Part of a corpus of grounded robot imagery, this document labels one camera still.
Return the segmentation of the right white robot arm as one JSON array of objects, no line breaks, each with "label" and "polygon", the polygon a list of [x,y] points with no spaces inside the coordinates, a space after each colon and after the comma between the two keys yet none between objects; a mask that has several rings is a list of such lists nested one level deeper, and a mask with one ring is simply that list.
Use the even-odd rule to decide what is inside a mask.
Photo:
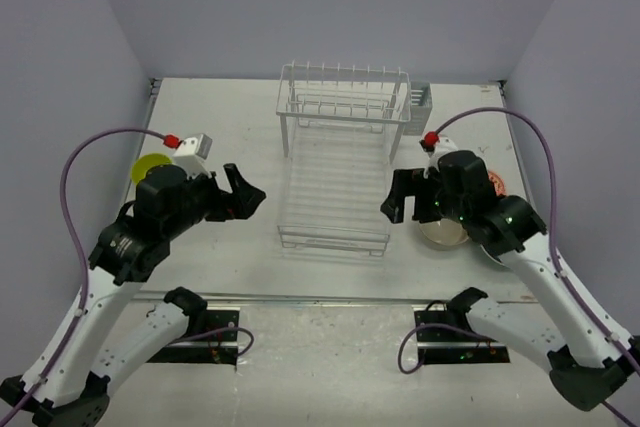
[{"label": "right white robot arm", "polygon": [[550,230],[533,207],[516,195],[499,195],[484,161],[468,150],[430,155],[426,168],[397,169],[380,210],[394,224],[404,220],[405,201],[421,224],[447,219],[509,268],[552,321],[546,327],[501,308],[476,288],[452,298],[448,332],[499,341],[543,370],[573,407],[604,404],[639,369],[639,340],[588,292],[550,246]]}]

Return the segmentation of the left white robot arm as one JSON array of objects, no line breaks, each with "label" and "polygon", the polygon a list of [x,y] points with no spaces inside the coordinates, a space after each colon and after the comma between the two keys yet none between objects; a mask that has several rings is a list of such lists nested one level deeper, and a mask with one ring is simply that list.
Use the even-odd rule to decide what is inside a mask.
[{"label": "left white robot arm", "polygon": [[134,200],[103,229],[89,255],[88,280],[59,327],[62,353],[49,345],[24,374],[1,384],[1,398],[32,413],[36,426],[95,426],[122,384],[174,341],[195,340],[208,326],[206,301],[178,287],[119,344],[104,342],[130,300],[170,254],[170,244],[201,221],[250,218],[265,200],[234,164],[224,167],[231,189],[213,173],[189,176],[174,164],[151,168]]}]

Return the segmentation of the white orange patterned bowl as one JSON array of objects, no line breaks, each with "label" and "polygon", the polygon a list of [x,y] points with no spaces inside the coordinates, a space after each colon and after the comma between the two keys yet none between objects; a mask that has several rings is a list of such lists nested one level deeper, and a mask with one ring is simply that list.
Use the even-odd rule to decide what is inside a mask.
[{"label": "white orange patterned bowl", "polygon": [[506,196],[507,188],[502,177],[496,172],[489,170],[488,177],[491,183],[493,184],[494,190],[498,196]]}]

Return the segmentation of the yellow bowl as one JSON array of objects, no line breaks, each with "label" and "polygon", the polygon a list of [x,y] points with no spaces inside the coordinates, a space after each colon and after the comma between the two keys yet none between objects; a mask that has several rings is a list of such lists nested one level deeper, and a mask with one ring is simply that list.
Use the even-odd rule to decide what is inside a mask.
[{"label": "yellow bowl", "polygon": [[162,153],[149,153],[139,157],[131,168],[131,181],[138,185],[153,168],[171,165],[172,159]]}]

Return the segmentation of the white wire dish rack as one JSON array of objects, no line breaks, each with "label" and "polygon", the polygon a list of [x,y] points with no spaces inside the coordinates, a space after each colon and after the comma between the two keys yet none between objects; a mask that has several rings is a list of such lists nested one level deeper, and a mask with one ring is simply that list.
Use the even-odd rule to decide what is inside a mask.
[{"label": "white wire dish rack", "polygon": [[380,205],[410,103],[401,69],[283,66],[276,106],[287,167],[277,223],[283,247],[385,254],[390,234]]}]

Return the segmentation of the dark green bowl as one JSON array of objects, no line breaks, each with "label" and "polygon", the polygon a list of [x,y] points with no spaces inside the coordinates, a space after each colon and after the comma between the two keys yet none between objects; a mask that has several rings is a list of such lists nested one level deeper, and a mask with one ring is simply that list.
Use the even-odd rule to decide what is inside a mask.
[{"label": "dark green bowl", "polygon": [[470,247],[471,258],[484,268],[505,269],[505,265],[495,256],[489,254],[486,249],[476,243]]}]

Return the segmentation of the beige bowl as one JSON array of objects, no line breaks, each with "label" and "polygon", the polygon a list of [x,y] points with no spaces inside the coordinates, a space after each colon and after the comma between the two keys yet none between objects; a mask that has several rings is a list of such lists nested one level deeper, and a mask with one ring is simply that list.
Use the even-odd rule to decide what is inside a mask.
[{"label": "beige bowl", "polygon": [[459,223],[448,219],[421,223],[418,228],[425,243],[437,250],[456,249],[469,240],[464,228]]}]

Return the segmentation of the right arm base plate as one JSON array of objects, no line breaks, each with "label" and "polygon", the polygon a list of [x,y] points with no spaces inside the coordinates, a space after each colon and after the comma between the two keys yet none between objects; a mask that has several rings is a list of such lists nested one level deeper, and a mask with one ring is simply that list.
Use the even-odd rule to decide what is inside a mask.
[{"label": "right arm base plate", "polygon": [[[431,302],[414,310],[416,326],[438,323],[464,331],[470,328],[444,303]],[[482,342],[473,336],[432,327],[416,335],[418,359],[423,365],[507,364],[511,361],[506,346],[497,341]]]}]

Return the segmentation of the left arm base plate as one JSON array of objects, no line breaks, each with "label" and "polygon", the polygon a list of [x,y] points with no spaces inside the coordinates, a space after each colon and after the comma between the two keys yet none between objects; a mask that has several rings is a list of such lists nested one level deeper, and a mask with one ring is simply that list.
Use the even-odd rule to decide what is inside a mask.
[{"label": "left arm base plate", "polygon": [[[208,309],[200,323],[191,328],[185,336],[203,334],[224,327],[237,327],[239,320],[238,309]],[[172,344],[158,351],[148,363],[236,366],[239,353],[238,337],[237,332],[228,331],[195,341]]]}]

